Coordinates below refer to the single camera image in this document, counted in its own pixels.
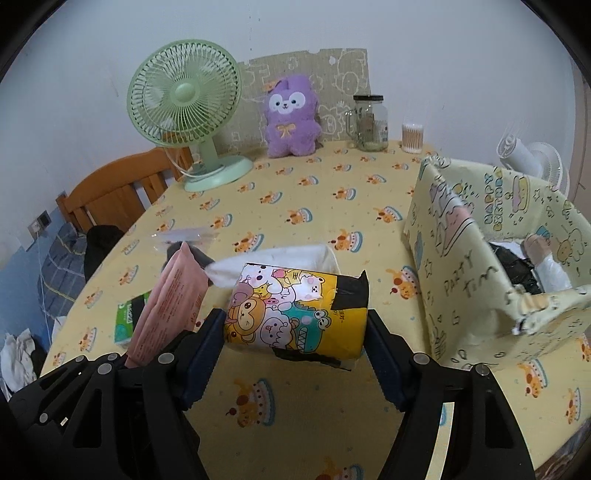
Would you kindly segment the white standing fan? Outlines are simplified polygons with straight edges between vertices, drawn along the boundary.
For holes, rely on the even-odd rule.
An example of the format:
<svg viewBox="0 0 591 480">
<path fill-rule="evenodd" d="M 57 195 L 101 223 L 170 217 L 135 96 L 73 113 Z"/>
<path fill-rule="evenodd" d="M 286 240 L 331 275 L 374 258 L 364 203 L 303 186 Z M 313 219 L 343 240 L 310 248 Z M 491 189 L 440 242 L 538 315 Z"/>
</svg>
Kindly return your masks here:
<svg viewBox="0 0 591 480">
<path fill-rule="evenodd" d="M 496 152 L 507 169 L 542 179 L 568 195 L 569 173 L 552 145 L 545 142 L 525 145 L 519 137 L 507 134 L 499 141 Z"/>
</svg>

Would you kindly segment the black plastic bag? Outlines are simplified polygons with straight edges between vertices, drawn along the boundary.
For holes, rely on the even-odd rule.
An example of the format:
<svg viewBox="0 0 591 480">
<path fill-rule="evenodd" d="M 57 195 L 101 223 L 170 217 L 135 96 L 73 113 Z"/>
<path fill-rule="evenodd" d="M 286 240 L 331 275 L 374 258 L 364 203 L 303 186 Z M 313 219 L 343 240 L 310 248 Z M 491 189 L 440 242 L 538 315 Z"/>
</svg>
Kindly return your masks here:
<svg viewBox="0 0 591 480">
<path fill-rule="evenodd" d="M 532 295 L 543 292 L 534 274 L 534 265 L 530 260 L 521 258 L 504 246 L 495 243 L 490 243 L 489 246 L 514 286 L 521 285 L 526 292 Z"/>
</svg>

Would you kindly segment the yellow cartoon tissue pack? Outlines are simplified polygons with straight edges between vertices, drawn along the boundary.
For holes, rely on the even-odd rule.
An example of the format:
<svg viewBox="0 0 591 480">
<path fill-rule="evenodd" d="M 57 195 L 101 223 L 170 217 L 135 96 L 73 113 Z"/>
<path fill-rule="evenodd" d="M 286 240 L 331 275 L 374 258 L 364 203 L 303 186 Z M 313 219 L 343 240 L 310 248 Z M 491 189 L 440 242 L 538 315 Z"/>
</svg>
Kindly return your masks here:
<svg viewBox="0 0 591 480">
<path fill-rule="evenodd" d="M 366 273 L 247 263 L 229 297 L 224 339 L 290 361 L 349 370 L 363 353 L 369 297 Z"/>
</svg>

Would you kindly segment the wall power outlet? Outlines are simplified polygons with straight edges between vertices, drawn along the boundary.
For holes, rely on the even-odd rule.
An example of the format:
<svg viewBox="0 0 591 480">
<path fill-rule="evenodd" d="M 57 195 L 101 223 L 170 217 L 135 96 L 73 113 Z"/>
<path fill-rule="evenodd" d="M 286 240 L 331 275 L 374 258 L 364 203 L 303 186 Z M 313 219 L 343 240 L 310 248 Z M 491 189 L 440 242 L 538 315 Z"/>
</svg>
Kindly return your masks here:
<svg viewBox="0 0 591 480">
<path fill-rule="evenodd" d="M 36 240 L 51 224 L 52 220 L 47 211 L 43 211 L 29 226 L 28 231 L 33 240 Z"/>
</svg>

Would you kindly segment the white plastic bag roll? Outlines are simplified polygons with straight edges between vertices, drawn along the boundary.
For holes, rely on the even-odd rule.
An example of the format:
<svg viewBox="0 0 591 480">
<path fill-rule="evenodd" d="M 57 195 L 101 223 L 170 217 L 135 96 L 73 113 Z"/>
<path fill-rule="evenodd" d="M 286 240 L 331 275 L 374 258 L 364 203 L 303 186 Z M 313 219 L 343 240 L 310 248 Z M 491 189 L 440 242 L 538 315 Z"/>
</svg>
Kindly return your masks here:
<svg viewBox="0 0 591 480">
<path fill-rule="evenodd" d="M 552 254 L 546 239 L 538 234 L 529 235 L 522 244 L 528 259 L 534 265 L 535 274 L 545 293 L 565 291 L 572 288 L 571 281 Z"/>
</svg>

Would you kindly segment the green tissue pack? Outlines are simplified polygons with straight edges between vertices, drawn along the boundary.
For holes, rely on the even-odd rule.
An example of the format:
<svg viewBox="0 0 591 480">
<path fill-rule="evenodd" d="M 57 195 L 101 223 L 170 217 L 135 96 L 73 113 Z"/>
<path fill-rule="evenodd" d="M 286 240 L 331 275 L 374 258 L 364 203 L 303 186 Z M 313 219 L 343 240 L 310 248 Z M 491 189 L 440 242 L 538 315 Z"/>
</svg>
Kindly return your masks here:
<svg viewBox="0 0 591 480">
<path fill-rule="evenodd" d="M 149 293 L 146 292 L 118 305 L 113 334 L 113 341 L 116 345 L 127 345 L 131 341 L 148 297 Z"/>
</svg>

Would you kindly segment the purple plush bunny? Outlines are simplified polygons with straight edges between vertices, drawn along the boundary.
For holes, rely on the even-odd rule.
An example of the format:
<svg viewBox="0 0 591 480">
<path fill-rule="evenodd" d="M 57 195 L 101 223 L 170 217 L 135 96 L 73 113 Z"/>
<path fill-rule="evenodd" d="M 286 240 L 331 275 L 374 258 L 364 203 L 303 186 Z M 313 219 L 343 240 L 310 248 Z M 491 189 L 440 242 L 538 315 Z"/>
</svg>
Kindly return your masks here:
<svg viewBox="0 0 591 480">
<path fill-rule="evenodd" d="M 315 153 L 322 126 L 317 121 L 318 96 L 307 75 L 278 80 L 266 98 L 266 144 L 270 158 Z"/>
</svg>

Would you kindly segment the pink wipes pack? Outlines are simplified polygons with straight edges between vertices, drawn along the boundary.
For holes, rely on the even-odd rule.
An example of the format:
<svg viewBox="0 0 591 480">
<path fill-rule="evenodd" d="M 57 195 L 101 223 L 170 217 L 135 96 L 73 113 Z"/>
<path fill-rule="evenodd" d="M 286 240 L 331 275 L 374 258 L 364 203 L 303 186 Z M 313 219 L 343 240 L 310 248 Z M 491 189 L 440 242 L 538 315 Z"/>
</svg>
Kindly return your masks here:
<svg viewBox="0 0 591 480">
<path fill-rule="evenodd" d="M 208 277 L 192 257 L 164 266 L 150 292 L 127 349 L 127 368 L 146 366 L 179 333 L 192 331 L 208 289 Z"/>
</svg>

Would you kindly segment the clear plastic zip bag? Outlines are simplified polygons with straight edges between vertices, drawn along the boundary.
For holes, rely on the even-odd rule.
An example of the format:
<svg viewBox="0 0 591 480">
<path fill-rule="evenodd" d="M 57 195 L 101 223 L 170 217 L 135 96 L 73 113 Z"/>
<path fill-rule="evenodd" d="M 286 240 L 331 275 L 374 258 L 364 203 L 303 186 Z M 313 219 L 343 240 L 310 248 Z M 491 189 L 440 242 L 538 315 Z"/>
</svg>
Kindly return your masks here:
<svg viewBox="0 0 591 480">
<path fill-rule="evenodd" d="M 216 239 L 217 232 L 205 227 L 173 229 L 156 232 L 150 239 L 155 249 L 164 249 L 175 243 L 185 242 L 198 248 L 207 247 Z"/>
</svg>

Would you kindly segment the grey drawstring pouch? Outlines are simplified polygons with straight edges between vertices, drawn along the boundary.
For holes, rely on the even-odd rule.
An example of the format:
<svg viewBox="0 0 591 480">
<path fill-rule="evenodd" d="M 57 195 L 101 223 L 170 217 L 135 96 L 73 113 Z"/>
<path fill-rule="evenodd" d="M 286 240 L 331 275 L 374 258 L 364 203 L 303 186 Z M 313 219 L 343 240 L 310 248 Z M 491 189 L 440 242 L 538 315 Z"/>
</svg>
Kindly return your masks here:
<svg viewBox="0 0 591 480">
<path fill-rule="evenodd" d="M 172 261 L 172 258 L 176 255 L 178 251 L 181 253 L 178 255 L 178 258 L 189 258 L 192 257 L 194 261 L 200 266 L 201 269 L 205 269 L 206 266 L 211 265 L 214 263 L 214 259 L 211 259 L 208 255 L 201 251 L 197 246 L 193 246 L 192 244 L 186 242 L 174 242 L 171 243 L 166 249 L 166 261 L 164 266 L 167 266 L 169 262 Z"/>
</svg>

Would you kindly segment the patterned paper storage box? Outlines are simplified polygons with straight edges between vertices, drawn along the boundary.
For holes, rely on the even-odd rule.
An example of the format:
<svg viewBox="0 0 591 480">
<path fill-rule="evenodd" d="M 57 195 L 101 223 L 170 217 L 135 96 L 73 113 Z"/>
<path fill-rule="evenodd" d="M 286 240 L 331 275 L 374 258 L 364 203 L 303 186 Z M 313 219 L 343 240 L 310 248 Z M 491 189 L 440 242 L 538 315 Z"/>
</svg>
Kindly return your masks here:
<svg viewBox="0 0 591 480">
<path fill-rule="evenodd" d="M 570 288 L 533 294 L 510 279 L 491 245 L 531 234 L 550 248 Z M 589 329 L 590 225 L 551 184 L 434 154 L 421 163 L 404 235 L 439 363 L 507 368 Z"/>
</svg>

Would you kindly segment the wooden bed headboard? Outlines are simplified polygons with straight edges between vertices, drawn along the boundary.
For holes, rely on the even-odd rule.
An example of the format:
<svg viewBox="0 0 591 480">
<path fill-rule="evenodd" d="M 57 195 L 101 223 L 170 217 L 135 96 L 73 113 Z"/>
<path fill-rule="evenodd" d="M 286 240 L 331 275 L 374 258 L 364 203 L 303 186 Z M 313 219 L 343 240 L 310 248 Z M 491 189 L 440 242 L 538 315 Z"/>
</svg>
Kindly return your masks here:
<svg viewBox="0 0 591 480">
<path fill-rule="evenodd" d="M 127 231 L 145 212 L 138 188 L 154 204 L 167 189 L 165 177 L 180 180 L 190 168 L 187 147 L 168 151 L 153 148 L 114 160 L 88 175 L 74 189 L 56 198 L 64 219 L 83 233 L 98 225 L 114 225 Z"/>
</svg>

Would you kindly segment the blue plaid pillow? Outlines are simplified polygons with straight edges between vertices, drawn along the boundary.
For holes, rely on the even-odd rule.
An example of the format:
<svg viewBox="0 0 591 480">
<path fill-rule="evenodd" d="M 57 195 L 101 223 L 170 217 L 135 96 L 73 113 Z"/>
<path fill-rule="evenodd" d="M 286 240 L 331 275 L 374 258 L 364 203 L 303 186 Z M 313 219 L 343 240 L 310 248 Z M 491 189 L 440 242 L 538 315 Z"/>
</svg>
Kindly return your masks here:
<svg viewBox="0 0 591 480">
<path fill-rule="evenodd" d="M 41 312 L 48 322 L 66 316 L 85 286 L 86 236 L 71 223 L 57 232 L 41 262 L 37 281 Z"/>
</svg>

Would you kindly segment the patterned cardboard backboard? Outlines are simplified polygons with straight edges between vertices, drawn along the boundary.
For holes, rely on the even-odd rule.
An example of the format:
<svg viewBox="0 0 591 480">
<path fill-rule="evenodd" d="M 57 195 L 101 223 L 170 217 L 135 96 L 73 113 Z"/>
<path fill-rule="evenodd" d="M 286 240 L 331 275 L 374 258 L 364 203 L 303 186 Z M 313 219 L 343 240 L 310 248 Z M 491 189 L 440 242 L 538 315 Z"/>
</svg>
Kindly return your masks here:
<svg viewBox="0 0 591 480">
<path fill-rule="evenodd" d="M 295 51 L 238 64 L 242 97 L 228 124 L 214 136 L 219 155 L 245 154 L 266 148 L 267 88 L 281 78 L 304 74 L 318 95 L 321 142 L 346 140 L 345 112 L 356 95 L 370 93 L 368 55 L 361 48 Z"/>
</svg>

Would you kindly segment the white towel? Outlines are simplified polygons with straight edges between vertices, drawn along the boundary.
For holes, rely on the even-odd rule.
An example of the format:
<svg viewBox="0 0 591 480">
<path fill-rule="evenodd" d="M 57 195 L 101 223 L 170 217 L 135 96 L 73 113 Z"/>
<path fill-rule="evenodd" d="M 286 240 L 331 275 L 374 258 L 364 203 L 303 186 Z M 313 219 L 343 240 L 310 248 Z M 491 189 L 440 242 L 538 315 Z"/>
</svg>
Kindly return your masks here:
<svg viewBox="0 0 591 480">
<path fill-rule="evenodd" d="M 341 272 L 335 253 L 324 244 L 277 247 L 242 253 L 214 261 L 204 267 L 204 272 L 213 285 L 229 289 L 235 286 L 243 267 L 249 263 L 331 274 Z"/>
</svg>

